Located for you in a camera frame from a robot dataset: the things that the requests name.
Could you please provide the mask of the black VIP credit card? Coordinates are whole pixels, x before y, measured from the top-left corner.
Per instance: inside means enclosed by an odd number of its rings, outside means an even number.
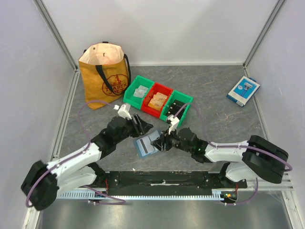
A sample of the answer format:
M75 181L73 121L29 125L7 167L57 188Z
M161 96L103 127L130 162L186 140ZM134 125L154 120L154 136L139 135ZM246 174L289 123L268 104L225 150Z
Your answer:
M173 103L170 105L169 111L171 111L171 114L177 113L181 107L184 106L185 103L179 101L179 100L174 100Z

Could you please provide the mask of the silver credit card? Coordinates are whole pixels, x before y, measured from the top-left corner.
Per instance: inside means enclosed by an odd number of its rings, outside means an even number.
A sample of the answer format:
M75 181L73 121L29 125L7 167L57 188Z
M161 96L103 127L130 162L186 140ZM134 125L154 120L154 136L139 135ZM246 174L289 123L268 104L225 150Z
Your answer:
M146 91L143 89L135 89L133 96L137 98L143 98L145 96Z

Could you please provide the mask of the gold card in bin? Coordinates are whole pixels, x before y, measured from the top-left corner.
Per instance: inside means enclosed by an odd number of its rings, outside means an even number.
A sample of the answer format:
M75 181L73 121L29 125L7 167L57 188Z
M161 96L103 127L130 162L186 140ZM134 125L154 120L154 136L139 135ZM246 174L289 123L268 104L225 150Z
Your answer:
M156 94L158 101L165 101L167 96L162 94L162 93L157 93Z

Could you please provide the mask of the green plastic bin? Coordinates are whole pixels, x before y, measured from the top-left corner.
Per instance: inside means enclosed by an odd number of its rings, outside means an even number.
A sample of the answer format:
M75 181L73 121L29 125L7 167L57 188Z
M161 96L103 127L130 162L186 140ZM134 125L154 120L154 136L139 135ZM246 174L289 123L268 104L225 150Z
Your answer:
M185 108L184 110L184 113L181 117L180 122L178 124L178 126L180 126L183 122L183 120L185 119L186 117L186 113L190 107L190 104L192 103L193 101L193 98L189 95L186 95L186 94L183 94L177 90L174 90L170 96L170 98L168 99L167 103L165 104L165 107L163 108L163 111L161 113L161 116L160 116L160 119L163 120L163 121L166 121L166 118L167 116L165 115L165 113L168 111L168 109L170 108L170 105L173 103L174 100L179 100L185 104L188 104L186 105L185 107L183 107L183 109Z
M153 84L154 81L137 75L125 91L123 102L140 110L143 100L152 88Z

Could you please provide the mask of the left green plastic bin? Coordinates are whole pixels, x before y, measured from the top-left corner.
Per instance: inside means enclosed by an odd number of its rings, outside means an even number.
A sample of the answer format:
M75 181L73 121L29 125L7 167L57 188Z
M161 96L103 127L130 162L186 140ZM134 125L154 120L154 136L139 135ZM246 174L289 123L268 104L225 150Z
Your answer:
M153 84L154 81L137 75L125 91L123 102L140 110L143 100L152 88Z

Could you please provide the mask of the brown Trader Joe's paper bag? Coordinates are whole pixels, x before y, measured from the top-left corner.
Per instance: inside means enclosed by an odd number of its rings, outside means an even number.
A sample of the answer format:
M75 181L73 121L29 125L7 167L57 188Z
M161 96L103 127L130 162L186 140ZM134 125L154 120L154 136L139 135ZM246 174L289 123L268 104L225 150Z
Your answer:
M132 82L128 56L109 42L91 45L78 59L85 102L92 110L121 98Z

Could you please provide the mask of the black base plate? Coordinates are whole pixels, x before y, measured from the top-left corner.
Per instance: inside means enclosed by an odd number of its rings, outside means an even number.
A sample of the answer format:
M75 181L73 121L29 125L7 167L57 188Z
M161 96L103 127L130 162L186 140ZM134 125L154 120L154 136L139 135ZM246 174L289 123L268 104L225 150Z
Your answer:
M207 171L110 171L89 185L108 188L109 195L210 195L213 189L247 188L246 180L222 181Z

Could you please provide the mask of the blue leather card holder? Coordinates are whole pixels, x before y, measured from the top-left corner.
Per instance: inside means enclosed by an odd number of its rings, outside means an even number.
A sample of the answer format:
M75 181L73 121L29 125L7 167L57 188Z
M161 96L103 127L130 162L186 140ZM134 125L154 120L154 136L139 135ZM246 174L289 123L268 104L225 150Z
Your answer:
M152 141L156 140L158 137L160 137L160 132L155 130L151 134L145 135L133 142L139 157L146 157L159 151L151 144Z

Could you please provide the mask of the red plastic bin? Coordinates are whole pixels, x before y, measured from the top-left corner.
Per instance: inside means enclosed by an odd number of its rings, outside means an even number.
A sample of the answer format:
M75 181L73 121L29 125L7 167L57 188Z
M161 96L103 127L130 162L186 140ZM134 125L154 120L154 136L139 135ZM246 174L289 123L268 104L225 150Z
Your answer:
M147 95L145 96L141 110L144 111L145 113L148 113L156 118L160 118L161 113L163 111L163 108L165 107L165 104L167 103L168 99L170 98L171 94L173 92L173 89L166 87L160 83L154 83L152 88L149 90ZM167 96L165 102L163 103L163 106L160 110L155 110L153 108L150 108L148 106L149 101L153 98L153 96L157 93L162 93Z

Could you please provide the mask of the silver card in bin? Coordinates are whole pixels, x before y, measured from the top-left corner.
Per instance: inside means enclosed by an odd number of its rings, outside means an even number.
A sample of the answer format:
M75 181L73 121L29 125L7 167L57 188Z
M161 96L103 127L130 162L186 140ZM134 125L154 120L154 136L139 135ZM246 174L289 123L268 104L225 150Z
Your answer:
M144 95L147 91L148 91L148 88L143 85L140 85L137 88L137 94L140 94L140 95Z

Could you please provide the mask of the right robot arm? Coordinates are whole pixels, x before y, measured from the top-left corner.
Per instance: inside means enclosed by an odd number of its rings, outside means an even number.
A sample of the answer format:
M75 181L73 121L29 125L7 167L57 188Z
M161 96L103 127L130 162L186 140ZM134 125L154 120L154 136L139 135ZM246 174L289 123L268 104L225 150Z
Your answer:
M162 131L151 144L160 151L171 148L185 151L199 163L223 161L218 182L225 188L252 178L280 184L288 168L289 154L257 135L247 141L224 144L201 140L190 128L183 128L180 131Z

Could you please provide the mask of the right green plastic bin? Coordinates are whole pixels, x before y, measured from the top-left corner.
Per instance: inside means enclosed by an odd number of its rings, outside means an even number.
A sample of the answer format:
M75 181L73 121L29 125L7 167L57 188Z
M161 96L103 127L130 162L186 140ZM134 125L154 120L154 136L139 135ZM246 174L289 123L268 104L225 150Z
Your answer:
M170 96L170 98L168 99L167 103L165 104L165 107L163 108L163 111L161 113L161 116L160 116L160 119L163 120L163 121L166 121L166 118L167 116L165 115L165 113L168 111L168 109L170 108L170 105L173 103L174 100L179 100L185 104L188 104L186 105L185 107L183 107L183 109L185 108L184 110L184 113L181 117L180 122L178 124L178 126L180 126L183 122L183 120L185 119L186 117L186 113L190 107L190 104L192 103L193 101L193 98L189 95L186 95L186 94L183 94L177 90L174 90Z

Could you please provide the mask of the blue razor box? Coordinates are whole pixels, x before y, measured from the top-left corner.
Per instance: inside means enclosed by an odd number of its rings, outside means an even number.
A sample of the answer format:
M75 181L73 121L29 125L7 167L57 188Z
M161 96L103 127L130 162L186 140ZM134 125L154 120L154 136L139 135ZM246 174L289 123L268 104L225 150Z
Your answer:
M240 107L244 107L259 88L260 84L256 80L243 76L226 97Z

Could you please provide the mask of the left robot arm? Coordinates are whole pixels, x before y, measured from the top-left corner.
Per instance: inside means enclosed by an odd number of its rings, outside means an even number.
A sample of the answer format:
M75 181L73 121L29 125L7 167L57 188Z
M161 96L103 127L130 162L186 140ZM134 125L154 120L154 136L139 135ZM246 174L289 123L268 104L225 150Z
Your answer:
M26 207L41 211L62 193L90 184L101 187L105 176L97 161L112 153L123 140L143 136L152 128L137 114L131 119L115 116L81 149L56 161L33 163L21 185Z

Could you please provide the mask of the gold credit card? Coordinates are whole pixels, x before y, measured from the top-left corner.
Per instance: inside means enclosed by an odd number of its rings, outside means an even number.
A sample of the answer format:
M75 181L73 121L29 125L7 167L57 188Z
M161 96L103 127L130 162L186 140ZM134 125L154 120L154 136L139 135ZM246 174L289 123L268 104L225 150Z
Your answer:
M155 109L155 110L160 110L163 106L163 102L160 102L160 101L155 100L155 99L151 99L148 103L148 106L150 108Z
M165 100L166 100L166 96L160 96L160 95L157 95L157 94L155 94L154 96L153 96L153 99L155 100L155 101L157 101L157 102L159 102L159 103L164 103L165 102Z

